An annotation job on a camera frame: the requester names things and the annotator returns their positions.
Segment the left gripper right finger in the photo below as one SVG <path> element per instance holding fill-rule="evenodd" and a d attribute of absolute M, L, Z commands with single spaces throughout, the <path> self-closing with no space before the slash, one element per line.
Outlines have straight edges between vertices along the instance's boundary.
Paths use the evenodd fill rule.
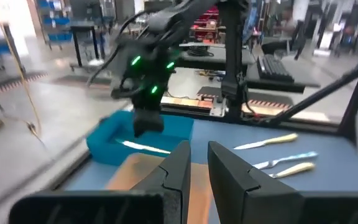
<path fill-rule="evenodd" d="M 299 191 L 208 143 L 211 188 L 221 223 L 358 223 L 358 192 Z"/>

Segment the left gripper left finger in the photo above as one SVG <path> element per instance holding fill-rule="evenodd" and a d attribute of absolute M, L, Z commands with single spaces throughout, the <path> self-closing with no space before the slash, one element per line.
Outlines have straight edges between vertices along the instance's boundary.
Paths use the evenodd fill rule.
<path fill-rule="evenodd" d="M 49 191 L 28 195 L 11 208 L 8 224 L 186 223 L 191 147 L 183 141 L 129 190 Z"/>

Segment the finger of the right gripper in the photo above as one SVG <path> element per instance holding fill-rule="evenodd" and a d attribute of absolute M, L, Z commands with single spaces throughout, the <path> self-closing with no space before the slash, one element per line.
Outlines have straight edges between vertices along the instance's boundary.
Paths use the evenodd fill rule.
<path fill-rule="evenodd" d="M 136 138 L 149 130 L 149 112 L 147 110 L 136 109 L 134 111 L 134 136 Z"/>
<path fill-rule="evenodd" d="M 149 125 L 150 130 L 161 133 L 164 130 L 164 122 L 159 111 L 151 111 L 149 118 L 150 118 L 150 125 Z"/>

